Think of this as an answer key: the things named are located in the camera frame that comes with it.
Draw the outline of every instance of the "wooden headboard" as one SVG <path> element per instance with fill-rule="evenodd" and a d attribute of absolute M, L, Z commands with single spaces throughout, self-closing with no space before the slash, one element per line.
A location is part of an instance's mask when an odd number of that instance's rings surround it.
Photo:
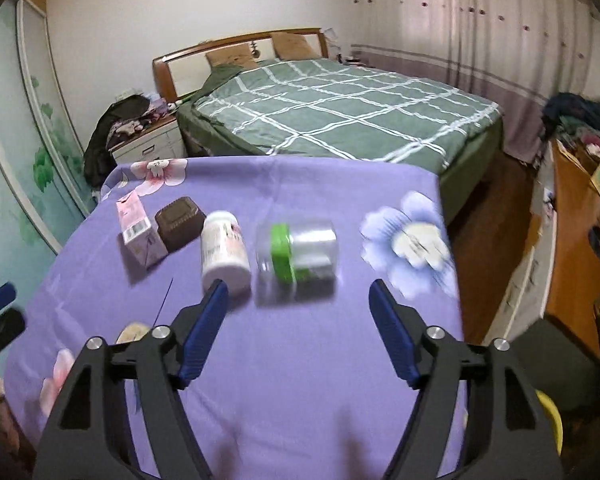
<path fill-rule="evenodd" d="M 167 102 L 173 103 L 180 97 L 198 90 L 211 74 L 211 67 L 205 56 L 210 50 L 248 43 L 256 60 L 273 59 L 275 52 L 271 41 L 272 32 L 302 34 L 316 52 L 320 51 L 323 57 L 328 56 L 327 42 L 319 28 L 268 30 L 224 38 L 224 40 L 207 41 L 154 59 L 154 78 L 158 92 L 167 99 Z"/>

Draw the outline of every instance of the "window curtain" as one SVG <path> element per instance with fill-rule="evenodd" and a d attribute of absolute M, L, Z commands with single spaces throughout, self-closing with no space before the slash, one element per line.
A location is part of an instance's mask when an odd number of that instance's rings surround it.
<path fill-rule="evenodd" d="M 541 110 L 581 93 L 596 13 L 589 0 L 353 0 L 352 54 L 376 68 L 427 77 L 499 103 L 504 150 L 538 152 Z"/>

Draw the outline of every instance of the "white bottle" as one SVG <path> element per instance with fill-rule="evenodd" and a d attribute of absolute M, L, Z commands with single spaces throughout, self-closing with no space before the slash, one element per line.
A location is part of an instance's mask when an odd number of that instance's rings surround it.
<path fill-rule="evenodd" d="M 223 280 L 234 296 L 250 288 L 251 269 L 242 232 L 234 215 L 228 211 L 209 214 L 200 235 L 202 250 L 202 286 L 211 287 Z"/>

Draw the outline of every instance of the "purple tablecloth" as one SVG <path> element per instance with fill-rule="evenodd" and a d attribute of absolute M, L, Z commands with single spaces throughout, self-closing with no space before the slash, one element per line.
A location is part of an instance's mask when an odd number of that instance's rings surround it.
<path fill-rule="evenodd" d="M 68 241 L 27 306 L 27 330 L 11 349 L 6 393 L 26 435 L 34 442 L 40 438 L 40 391 L 61 349 L 77 354 L 93 335 L 113 343 L 133 321 L 151 325 L 157 317 L 157 324 L 169 324 L 181 308 L 202 298 L 199 240 L 148 272 L 125 253 L 116 200 L 138 185 L 151 217 L 183 195 L 207 213 L 233 212 L 252 267 L 261 222 L 288 216 L 333 221 L 340 246 L 334 293 L 270 304 L 254 276 L 251 297 L 232 304 L 202 375 L 181 397 L 219 479 L 381 478 L 416 392 L 395 375 L 369 313 L 369 285 L 383 278 L 427 324 L 462 337 L 451 260 L 452 276 L 419 274 L 424 285 L 407 289 L 409 269 L 378 261 L 381 251 L 374 252 L 374 224 L 383 215 L 389 223 L 404 218 L 399 210 L 408 196 L 420 204 L 430 199 L 437 209 L 433 221 L 442 226 L 436 176 L 402 164 L 244 156 L 117 168 L 103 190 L 113 188 L 110 195 Z M 443 226 L 442 237 L 446 243 Z M 417 294 L 407 300 L 400 290 Z M 133 388 L 127 392 L 141 466 L 157 475 L 142 412 L 135 409 Z M 455 467 L 462 443 L 464 393 L 459 397 L 441 473 Z"/>

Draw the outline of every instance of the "pillow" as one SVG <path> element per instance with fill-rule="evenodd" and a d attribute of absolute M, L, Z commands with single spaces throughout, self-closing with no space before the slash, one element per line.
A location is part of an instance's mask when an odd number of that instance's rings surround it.
<path fill-rule="evenodd" d="M 272 32 L 271 41 L 276 54 L 282 61 L 301 61 L 303 59 L 319 59 L 302 34 L 288 32 Z"/>
<path fill-rule="evenodd" d="M 247 70 L 258 67 L 247 43 L 212 50 L 206 53 L 206 59 L 211 66 L 232 64 L 243 66 Z"/>

